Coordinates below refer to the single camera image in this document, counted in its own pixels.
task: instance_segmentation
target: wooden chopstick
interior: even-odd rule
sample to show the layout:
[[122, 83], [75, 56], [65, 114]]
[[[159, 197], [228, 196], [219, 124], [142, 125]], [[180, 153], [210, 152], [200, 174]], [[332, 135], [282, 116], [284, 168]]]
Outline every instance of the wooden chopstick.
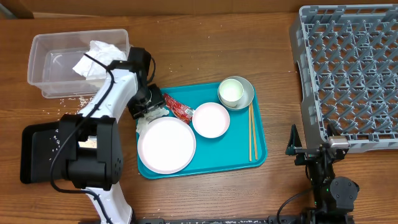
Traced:
[[249, 161], [251, 162], [251, 106], [249, 106]]
[[254, 138], [254, 157], [256, 160], [258, 160], [258, 155], [257, 155], [257, 140], [256, 140], [256, 125], [255, 125], [255, 120], [254, 120], [254, 110], [253, 110], [253, 104], [250, 104], [250, 111], [251, 111], [251, 122], [252, 122], [252, 128], [253, 128], [253, 138]]

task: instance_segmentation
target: metal bowl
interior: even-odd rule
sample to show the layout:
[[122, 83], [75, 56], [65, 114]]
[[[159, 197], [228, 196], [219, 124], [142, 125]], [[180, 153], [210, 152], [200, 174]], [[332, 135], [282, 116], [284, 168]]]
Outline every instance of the metal bowl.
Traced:
[[243, 86], [243, 96], [242, 96], [242, 98], [239, 100], [238, 105], [236, 105], [235, 108], [226, 106], [226, 105], [221, 101], [221, 97], [220, 97], [220, 92], [219, 92], [219, 91], [218, 91], [218, 99], [220, 100], [221, 104], [222, 104], [223, 106], [225, 106], [225, 108], [227, 108], [228, 110], [231, 110], [231, 111], [239, 111], [239, 110], [241, 110], [241, 109], [245, 109], [246, 107], [248, 107], [248, 106], [251, 104], [251, 102], [252, 102], [253, 99], [254, 99], [254, 88], [253, 88], [253, 86], [252, 86], [251, 83], [250, 83], [247, 79], [245, 79], [245, 78], [242, 78], [242, 77], [239, 77], [239, 76], [233, 76], [233, 77], [228, 77], [228, 78], [226, 78], [226, 79], [229, 79], [229, 78], [235, 79], [235, 80], [239, 81], [239, 82], [242, 84], [242, 86]]

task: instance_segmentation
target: teal tray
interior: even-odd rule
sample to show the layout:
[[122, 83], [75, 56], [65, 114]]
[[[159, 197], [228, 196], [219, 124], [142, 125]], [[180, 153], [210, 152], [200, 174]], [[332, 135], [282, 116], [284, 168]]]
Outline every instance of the teal tray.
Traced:
[[[162, 89], [177, 101], [196, 109], [207, 102], [220, 103], [217, 89], [220, 83], [207, 83], [190, 86], [178, 86]], [[254, 158], [252, 146], [252, 162], [249, 162], [249, 112], [245, 108], [241, 111], [228, 111], [231, 122], [227, 132], [221, 137], [207, 139], [199, 135], [190, 124], [197, 140], [195, 155], [186, 168], [174, 174], [157, 174], [149, 170], [137, 155], [138, 170], [148, 179], [166, 177], [181, 177], [185, 175], [207, 174], [227, 170], [236, 170], [261, 166], [267, 158], [267, 145], [262, 128], [259, 104], [254, 90], [254, 118], [256, 122], [258, 160]]]

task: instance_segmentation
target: dish rack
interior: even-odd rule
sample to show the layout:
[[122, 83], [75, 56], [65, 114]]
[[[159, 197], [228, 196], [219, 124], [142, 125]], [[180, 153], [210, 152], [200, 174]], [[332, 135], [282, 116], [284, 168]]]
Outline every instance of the dish rack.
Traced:
[[303, 6], [290, 27], [307, 147], [326, 127], [349, 152], [398, 149], [398, 4]]

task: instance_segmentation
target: white cup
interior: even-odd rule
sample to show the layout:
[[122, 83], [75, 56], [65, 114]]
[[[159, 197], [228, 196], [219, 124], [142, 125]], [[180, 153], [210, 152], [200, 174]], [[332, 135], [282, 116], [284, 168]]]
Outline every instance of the white cup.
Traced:
[[232, 78], [226, 79], [219, 85], [218, 94], [224, 105], [235, 108], [243, 96], [242, 83]]

